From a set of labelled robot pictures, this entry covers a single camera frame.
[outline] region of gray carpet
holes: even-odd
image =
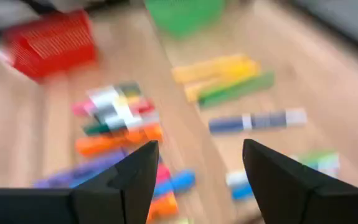
[[[358,41],[358,0],[295,0],[343,34]]]
[[[89,2],[102,0],[34,0],[37,2],[51,2],[60,11],[71,11],[83,8]],[[39,18],[38,15],[20,0],[0,0],[0,29],[32,21]]]

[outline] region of blurry toy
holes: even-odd
[[[88,100],[72,106],[74,114],[94,118],[92,124],[83,127],[89,137],[75,143],[82,155],[94,156],[120,146],[162,140],[158,112],[136,83],[91,90],[88,95]]]
[[[162,162],[160,162],[158,165],[158,171],[156,173],[155,185],[168,181],[170,178],[171,178],[171,173],[169,172],[169,169]]]
[[[238,132],[243,130],[265,129],[301,125],[307,122],[302,108],[290,109],[267,114],[245,114],[229,118],[215,118],[209,121],[212,134]]]
[[[187,36],[218,19],[224,0],[146,0],[155,24],[175,37]]]
[[[226,184],[232,191],[233,200],[245,200],[253,196],[245,171],[235,171],[226,175]]]
[[[191,224],[192,222],[190,222],[190,220],[188,218],[181,218],[175,223],[176,224]]]
[[[238,78],[250,78],[258,75],[259,65],[243,55],[220,57],[206,62],[172,69],[173,79],[181,84],[188,84],[211,77],[221,82]]]
[[[78,139],[75,147],[84,156],[95,156],[121,146],[141,144],[150,140],[162,140],[162,130],[159,124],[150,124],[132,131],[120,131]]]
[[[117,149],[115,152],[104,155],[103,157],[89,161],[83,165],[49,177],[48,179],[39,180],[34,184],[36,188],[64,188],[76,187],[77,185],[91,179],[92,177],[103,172],[105,169],[118,163],[125,158],[126,153]]]
[[[183,170],[173,175],[169,180],[158,183],[154,189],[154,198],[158,198],[168,192],[183,192],[195,184],[195,173],[192,170]]]
[[[147,223],[162,217],[168,217],[172,215],[177,215],[179,209],[177,207],[177,202],[174,197],[173,192],[169,192],[162,197],[159,197],[156,200],[151,202],[149,207]]]
[[[223,101],[236,99],[240,96],[255,91],[267,89],[274,84],[274,74],[271,72],[263,75],[230,82],[218,87],[211,87],[199,93],[198,105],[201,108],[217,105]]]
[[[296,160],[331,177],[336,177],[340,168],[339,155],[331,151],[315,151]],[[228,173],[226,175],[226,184],[232,192],[233,200],[246,200],[253,197],[252,188],[244,170]]]
[[[3,37],[12,66],[35,81],[97,59],[85,11],[51,14]]]
[[[243,55],[177,67],[172,73],[175,81],[184,85],[187,100],[197,101],[201,108],[269,88],[274,83],[272,73],[260,74],[259,64]]]

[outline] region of purple cube stick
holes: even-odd
[[[114,151],[98,159],[87,162],[80,165],[73,170],[60,172],[52,177],[44,180],[38,180],[35,184],[35,188],[64,188],[72,186],[72,183],[78,180],[92,178],[94,175],[100,173],[100,170],[105,170],[110,166],[115,165],[122,159],[124,159],[126,153],[124,150]]]

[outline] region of red basket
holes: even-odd
[[[4,38],[12,66],[37,81],[97,58],[85,11],[54,14],[14,27]]]

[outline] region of wooden floor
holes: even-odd
[[[236,204],[225,186],[242,169],[242,141],[253,138],[284,154],[335,149],[342,180],[358,186],[358,53],[305,17],[269,0],[227,6],[223,18],[185,40],[160,33],[144,9],[115,9],[93,18],[100,64],[39,86],[0,62],[0,187],[29,187],[84,160],[73,149],[84,118],[73,102],[86,90],[134,80],[161,115],[160,151],[174,172],[196,171],[196,188],[178,197],[194,223],[234,223],[258,213],[254,201]],[[171,68],[243,53],[273,70],[273,88],[200,111],[171,77]],[[303,107],[304,127],[212,137],[208,119]]]

